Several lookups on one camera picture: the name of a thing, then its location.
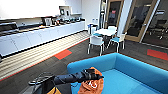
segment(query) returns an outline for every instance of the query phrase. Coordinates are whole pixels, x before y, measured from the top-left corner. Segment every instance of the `doorway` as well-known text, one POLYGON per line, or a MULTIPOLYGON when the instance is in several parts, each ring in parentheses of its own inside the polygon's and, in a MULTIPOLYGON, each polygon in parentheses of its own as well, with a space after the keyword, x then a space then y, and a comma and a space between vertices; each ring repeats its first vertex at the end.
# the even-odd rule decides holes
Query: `doorway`
POLYGON ((124 32, 126 39, 140 42, 157 0, 133 0, 124 32))
POLYGON ((104 26, 105 28, 108 26, 118 27, 123 2, 124 0, 108 0, 104 26))

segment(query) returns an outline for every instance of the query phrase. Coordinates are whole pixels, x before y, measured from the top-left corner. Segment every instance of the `countertop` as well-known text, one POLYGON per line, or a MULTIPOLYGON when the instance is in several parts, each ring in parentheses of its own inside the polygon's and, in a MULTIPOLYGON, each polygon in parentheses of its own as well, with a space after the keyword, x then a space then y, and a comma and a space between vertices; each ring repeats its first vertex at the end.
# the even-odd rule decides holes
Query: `countertop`
POLYGON ((28 29, 22 29, 22 30, 19 30, 19 31, 14 31, 14 32, 0 34, 0 37, 1 36, 6 36, 6 35, 11 35, 11 34, 17 34, 17 33, 23 33, 23 32, 38 30, 38 29, 44 29, 44 28, 50 28, 50 27, 55 27, 55 26, 61 26, 61 25, 66 25, 66 24, 71 24, 71 23, 76 23, 76 22, 81 22, 81 21, 72 21, 72 22, 69 22, 69 23, 61 23, 59 25, 38 26, 38 27, 33 27, 33 28, 28 28, 28 29))

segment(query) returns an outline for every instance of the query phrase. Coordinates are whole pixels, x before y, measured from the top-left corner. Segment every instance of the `orange carpet stripe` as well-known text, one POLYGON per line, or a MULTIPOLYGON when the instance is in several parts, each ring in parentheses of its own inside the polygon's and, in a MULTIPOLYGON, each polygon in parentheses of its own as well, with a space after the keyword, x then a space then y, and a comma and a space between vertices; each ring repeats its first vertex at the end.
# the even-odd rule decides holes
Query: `orange carpet stripe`
POLYGON ((160 52, 160 51, 155 51, 155 50, 148 49, 147 55, 153 56, 153 57, 156 57, 156 58, 160 58, 160 59, 163 59, 163 60, 168 60, 167 53, 160 52))
POLYGON ((63 50, 63 51, 55 54, 54 56, 56 58, 58 58, 59 60, 61 60, 61 59, 65 58, 65 57, 67 57, 68 55, 70 55, 71 53, 72 53, 71 51, 66 49, 66 50, 63 50))

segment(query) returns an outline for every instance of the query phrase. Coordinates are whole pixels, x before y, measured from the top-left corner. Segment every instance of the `white table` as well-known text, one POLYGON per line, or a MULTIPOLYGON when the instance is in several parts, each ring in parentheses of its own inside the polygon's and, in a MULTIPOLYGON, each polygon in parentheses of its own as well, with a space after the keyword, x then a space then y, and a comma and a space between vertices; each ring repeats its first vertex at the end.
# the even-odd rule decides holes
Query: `white table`
POLYGON ((99 34, 107 35, 107 36, 114 35, 116 32, 117 31, 108 30, 108 29, 99 29, 99 30, 95 31, 95 33, 99 33, 99 34))

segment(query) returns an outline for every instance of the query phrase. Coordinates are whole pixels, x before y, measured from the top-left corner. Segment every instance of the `sofa armrest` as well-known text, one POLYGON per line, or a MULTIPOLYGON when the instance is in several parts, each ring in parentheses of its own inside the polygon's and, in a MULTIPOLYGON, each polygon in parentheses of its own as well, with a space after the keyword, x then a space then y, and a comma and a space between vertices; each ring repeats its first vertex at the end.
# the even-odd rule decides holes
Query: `sofa armrest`
POLYGON ((95 67, 100 72, 104 72, 113 69, 115 66, 115 61, 116 54, 113 53, 70 63, 67 66, 67 70, 68 73, 76 73, 82 71, 83 69, 95 67))

